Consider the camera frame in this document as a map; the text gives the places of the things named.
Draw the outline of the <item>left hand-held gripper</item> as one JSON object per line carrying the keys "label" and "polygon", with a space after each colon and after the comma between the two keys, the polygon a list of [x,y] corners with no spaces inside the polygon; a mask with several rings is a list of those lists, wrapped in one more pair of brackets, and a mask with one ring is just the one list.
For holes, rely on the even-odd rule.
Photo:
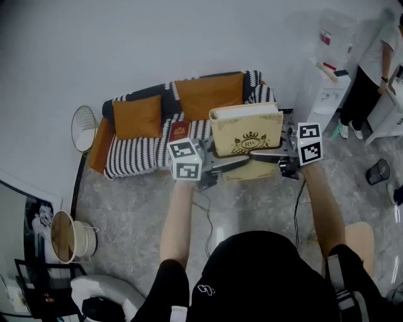
{"label": "left hand-held gripper", "polygon": [[249,156],[215,157],[207,151],[207,141],[184,138],[167,144],[167,159],[174,180],[195,183],[204,191],[217,184],[218,172],[246,165]]}

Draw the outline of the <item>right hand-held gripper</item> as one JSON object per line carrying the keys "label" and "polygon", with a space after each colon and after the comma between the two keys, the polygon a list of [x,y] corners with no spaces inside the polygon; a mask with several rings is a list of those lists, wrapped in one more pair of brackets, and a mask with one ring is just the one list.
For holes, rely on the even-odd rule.
{"label": "right hand-held gripper", "polygon": [[319,123],[291,124],[286,130],[286,156],[281,148],[251,151],[251,160],[278,163],[283,177],[299,179],[301,167],[323,159],[322,130]]}

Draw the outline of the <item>beige gold-printed book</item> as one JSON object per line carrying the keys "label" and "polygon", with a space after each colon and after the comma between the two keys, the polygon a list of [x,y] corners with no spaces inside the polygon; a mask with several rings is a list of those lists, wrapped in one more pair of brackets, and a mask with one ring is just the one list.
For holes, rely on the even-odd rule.
{"label": "beige gold-printed book", "polygon": [[253,150],[280,146],[283,112],[275,103],[215,108],[209,118],[220,157],[246,156]]}

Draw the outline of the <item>person's right forearm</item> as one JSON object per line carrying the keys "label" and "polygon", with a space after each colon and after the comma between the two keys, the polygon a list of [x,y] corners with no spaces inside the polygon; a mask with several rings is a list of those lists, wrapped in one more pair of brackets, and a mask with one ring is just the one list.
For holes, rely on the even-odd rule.
{"label": "person's right forearm", "polygon": [[334,247],[346,243],[343,216],[321,164],[308,164],[301,173],[309,192],[317,240],[323,257],[327,258]]}

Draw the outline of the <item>red gold-printed book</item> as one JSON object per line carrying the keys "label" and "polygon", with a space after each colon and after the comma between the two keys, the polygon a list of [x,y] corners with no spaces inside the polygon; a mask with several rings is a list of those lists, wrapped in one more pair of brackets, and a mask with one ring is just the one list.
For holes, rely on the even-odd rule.
{"label": "red gold-printed book", "polygon": [[177,121],[172,123],[168,142],[174,142],[189,138],[191,123],[189,121]]}

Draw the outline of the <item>white water dispenser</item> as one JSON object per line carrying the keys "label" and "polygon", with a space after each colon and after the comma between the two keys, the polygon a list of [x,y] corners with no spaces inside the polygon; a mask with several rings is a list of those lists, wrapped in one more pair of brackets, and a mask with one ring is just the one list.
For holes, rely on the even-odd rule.
{"label": "white water dispenser", "polygon": [[345,75],[338,77],[338,83],[333,83],[316,67],[316,63],[314,57],[305,60],[292,120],[295,124],[319,123],[321,130],[324,131],[340,107],[351,79]]}

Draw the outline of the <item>large orange cushion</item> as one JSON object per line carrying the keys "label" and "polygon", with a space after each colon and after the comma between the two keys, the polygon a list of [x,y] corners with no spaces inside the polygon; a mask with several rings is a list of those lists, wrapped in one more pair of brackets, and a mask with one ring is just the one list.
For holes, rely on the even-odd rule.
{"label": "large orange cushion", "polygon": [[175,82],[186,121],[208,120],[215,108],[242,104],[244,74]]}

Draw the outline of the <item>black white striped throw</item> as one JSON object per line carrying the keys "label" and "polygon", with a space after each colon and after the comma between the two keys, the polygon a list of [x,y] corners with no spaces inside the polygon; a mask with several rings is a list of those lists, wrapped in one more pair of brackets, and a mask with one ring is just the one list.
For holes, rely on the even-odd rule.
{"label": "black white striped throw", "polygon": [[[276,102],[273,90],[266,85],[262,73],[258,70],[204,75],[194,77],[191,80],[237,73],[244,74],[243,103]],[[136,101],[158,95],[161,96],[162,138],[142,137],[118,140],[115,133],[113,103],[115,101]],[[91,157],[90,162],[90,167],[93,170],[103,173],[109,179],[169,170],[166,144],[171,125],[177,121],[184,121],[184,113],[174,81],[110,99],[103,103],[102,114],[103,118],[94,146],[96,154],[95,157]],[[209,120],[191,122],[191,138],[204,140],[210,135],[212,135],[212,128]]]}

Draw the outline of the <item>small orange cushion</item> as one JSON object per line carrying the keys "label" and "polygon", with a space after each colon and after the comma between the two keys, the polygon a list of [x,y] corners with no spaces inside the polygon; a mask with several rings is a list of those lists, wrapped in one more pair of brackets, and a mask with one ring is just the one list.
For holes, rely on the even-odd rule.
{"label": "small orange cushion", "polygon": [[118,140],[162,136],[160,95],[136,101],[115,101],[113,112]]}

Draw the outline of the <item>black mesh waste bin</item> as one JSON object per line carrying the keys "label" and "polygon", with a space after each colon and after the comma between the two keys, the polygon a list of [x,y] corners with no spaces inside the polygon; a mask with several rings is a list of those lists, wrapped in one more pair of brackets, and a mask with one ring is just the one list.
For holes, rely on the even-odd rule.
{"label": "black mesh waste bin", "polygon": [[366,181],[373,186],[390,177],[390,167],[387,161],[381,158],[375,165],[369,168],[365,174]]}

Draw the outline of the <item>person's black shirt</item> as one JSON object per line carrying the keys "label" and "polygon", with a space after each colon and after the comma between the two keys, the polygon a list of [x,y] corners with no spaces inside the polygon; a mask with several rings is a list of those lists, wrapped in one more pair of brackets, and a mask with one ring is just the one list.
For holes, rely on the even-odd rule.
{"label": "person's black shirt", "polygon": [[385,299],[346,245],[334,247],[321,275],[292,242],[249,231],[221,242],[200,280],[163,261],[132,322],[382,322]]}

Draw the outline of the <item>clear water bottle red label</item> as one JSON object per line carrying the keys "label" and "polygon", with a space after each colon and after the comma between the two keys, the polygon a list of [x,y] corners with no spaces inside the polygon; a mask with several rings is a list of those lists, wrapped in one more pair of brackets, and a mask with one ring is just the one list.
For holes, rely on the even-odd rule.
{"label": "clear water bottle red label", "polygon": [[357,21],[339,11],[323,9],[319,15],[317,60],[344,69],[355,39]]}

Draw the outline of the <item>round wooden side table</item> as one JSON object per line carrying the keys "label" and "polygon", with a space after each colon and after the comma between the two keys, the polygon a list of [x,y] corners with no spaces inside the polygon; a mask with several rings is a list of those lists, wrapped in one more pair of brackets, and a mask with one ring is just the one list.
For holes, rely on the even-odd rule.
{"label": "round wooden side table", "polygon": [[63,264],[90,262],[97,247],[98,227],[74,220],[65,211],[58,211],[50,228],[51,245]]}

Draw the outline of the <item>black bag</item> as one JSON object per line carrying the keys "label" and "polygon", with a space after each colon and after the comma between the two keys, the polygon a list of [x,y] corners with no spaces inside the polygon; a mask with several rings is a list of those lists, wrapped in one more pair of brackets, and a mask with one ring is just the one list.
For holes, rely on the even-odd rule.
{"label": "black bag", "polygon": [[82,315],[95,322],[126,322],[123,308],[103,297],[90,297],[82,302]]}

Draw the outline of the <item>black white framed picture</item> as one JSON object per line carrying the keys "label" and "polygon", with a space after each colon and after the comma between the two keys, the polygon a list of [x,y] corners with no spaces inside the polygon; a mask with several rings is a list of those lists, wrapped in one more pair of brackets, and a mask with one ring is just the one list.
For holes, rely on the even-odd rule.
{"label": "black white framed picture", "polygon": [[50,228],[62,199],[0,169],[0,259],[57,264]]}

